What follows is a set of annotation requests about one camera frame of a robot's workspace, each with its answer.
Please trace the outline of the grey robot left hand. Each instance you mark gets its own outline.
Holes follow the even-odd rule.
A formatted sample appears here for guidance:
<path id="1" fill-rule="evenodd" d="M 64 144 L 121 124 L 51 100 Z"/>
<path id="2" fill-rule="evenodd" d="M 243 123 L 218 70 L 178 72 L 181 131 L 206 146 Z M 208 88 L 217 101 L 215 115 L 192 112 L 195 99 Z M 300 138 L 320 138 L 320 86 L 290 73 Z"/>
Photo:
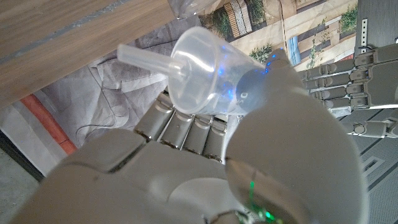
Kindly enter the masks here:
<path id="1" fill-rule="evenodd" d="M 347 134 L 368 138 L 397 137 L 397 45 L 365 46 L 354 59 L 299 71 L 310 96 L 334 116 L 356 110 L 391 109 L 383 121 L 343 123 Z"/>

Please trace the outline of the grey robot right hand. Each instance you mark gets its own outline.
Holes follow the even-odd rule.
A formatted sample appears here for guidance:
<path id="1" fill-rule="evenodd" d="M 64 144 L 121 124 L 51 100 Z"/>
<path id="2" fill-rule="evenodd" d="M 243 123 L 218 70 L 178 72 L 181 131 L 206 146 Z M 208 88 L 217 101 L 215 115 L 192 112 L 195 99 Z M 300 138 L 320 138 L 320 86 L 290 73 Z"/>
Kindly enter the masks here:
<path id="1" fill-rule="evenodd" d="M 282 49 L 225 162 L 112 129 L 62 160 L 13 223 L 366 223 L 355 143 Z"/>

